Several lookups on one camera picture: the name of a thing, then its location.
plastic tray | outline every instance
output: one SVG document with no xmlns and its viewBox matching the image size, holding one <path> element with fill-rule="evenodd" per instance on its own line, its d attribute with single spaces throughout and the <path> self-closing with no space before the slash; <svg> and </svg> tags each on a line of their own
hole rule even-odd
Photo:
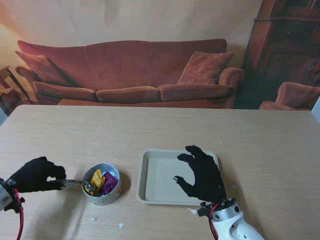
<svg viewBox="0 0 320 240">
<path fill-rule="evenodd" d="M 218 158 L 212 151 L 204 151 Z M 174 176 L 183 177 L 188 183 L 195 183 L 195 176 L 186 162 L 177 159 L 180 154 L 190 154 L 186 150 L 147 149 L 141 155 L 136 197 L 144 204 L 166 204 L 199 206 L 201 200 L 188 195 L 173 180 Z"/>
</svg>

red cable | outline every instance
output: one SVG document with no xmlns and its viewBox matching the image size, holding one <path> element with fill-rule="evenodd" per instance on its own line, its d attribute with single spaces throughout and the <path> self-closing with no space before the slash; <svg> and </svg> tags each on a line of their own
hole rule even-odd
<svg viewBox="0 0 320 240">
<path fill-rule="evenodd" d="M 19 233 L 18 236 L 16 237 L 16 240 L 20 240 L 21 235 L 22 235 L 22 230 L 24 228 L 24 209 L 21 205 L 21 199 L 19 197 L 19 193 L 17 189 L 14 189 L 15 197 L 18 201 L 18 204 L 20 204 L 20 227 L 19 227 Z"/>
<path fill-rule="evenodd" d="M 211 209 L 211 211 L 210 211 L 210 217 L 211 217 L 211 218 L 212 218 L 212 214 L 214 213 L 215 209 L 216 209 L 218 206 L 219 206 L 219 203 L 217 203 L 216 205 L 214 205 L 214 207 Z M 211 219 L 210 224 L 211 224 L 211 227 L 212 227 L 212 229 L 213 229 L 214 234 L 216 235 L 216 239 L 219 239 L 219 235 L 218 235 L 218 232 L 217 232 L 217 230 L 216 230 L 216 228 L 215 228 L 215 226 L 214 226 L 214 220 L 213 220 L 213 219 Z"/>
</svg>

throw pillow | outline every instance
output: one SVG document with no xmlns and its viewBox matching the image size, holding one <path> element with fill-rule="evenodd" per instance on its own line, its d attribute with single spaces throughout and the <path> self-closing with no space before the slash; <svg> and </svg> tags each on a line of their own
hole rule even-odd
<svg viewBox="0 0 320 240">
<path fill-rule="evenodd" d="M 195 51 L 177 84 L 218 84 L 220 73 L 234 54 Z"/>
<path fill-rule="evenodd" d="M 31 55 L 20 51 L 15 51 L 15 53 L 34 71 L 41 82 L 63 87 L 72 87 L 44 55 Z"/>
</svg>

wooden chair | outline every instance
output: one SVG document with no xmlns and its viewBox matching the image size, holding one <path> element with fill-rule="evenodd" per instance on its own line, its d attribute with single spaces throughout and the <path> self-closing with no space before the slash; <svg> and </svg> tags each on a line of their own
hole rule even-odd
<svg viewBox="0 0 320 240">
<path fill-rule="evenodd" d="M 0 69 L 0 108 L 4 111 L 4 113 L 9 116 L 13 110 L 19 105 L 23 104 L 20 94 L 10 87 L 5 81 L 6 78 L 10 77 L 13 82 L 21 89 L 21 91 L 26 95 L 30 104 L 30 98 L 21 84 L 18 82 L 16 77 L 9 70 L 9 67 L 6 66 Z"/>
</svg>

white crumb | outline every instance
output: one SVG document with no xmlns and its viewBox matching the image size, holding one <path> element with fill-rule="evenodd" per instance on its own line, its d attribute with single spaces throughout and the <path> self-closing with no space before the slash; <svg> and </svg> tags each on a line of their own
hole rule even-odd
<svg viewBox="0 0 320 240">
<path fill-rule="evenodd" d="M 193 215 L 196 215 L 196 214 L 198 214 L 197 210 L 194 210 L 194 209 L 190 209 L 190 208 L 188 208 L 188 210 L 189 210 L 190 212 L 192 212 L 192 213 L 193 213 Z"/>
</svg>

